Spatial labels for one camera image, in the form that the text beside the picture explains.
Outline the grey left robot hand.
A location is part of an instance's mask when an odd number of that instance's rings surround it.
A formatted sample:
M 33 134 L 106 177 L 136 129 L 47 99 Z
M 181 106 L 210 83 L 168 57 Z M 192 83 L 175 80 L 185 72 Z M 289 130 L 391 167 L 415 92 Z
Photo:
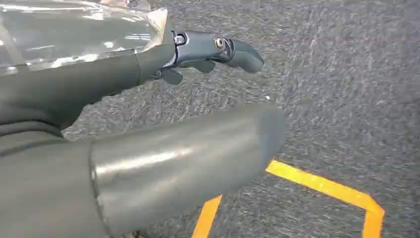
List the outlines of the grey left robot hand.
M 258 72 L 249 44 L 208 32 L 166 34 L 143 52 L 112 54 L 0 78 L 0 235 L 116 238 L 238 187 L 262 173 L 285 139 L 275 104 L 247 104 L 172 124 L 67 141 L 83 108 L 174 67 L 214 63 Z

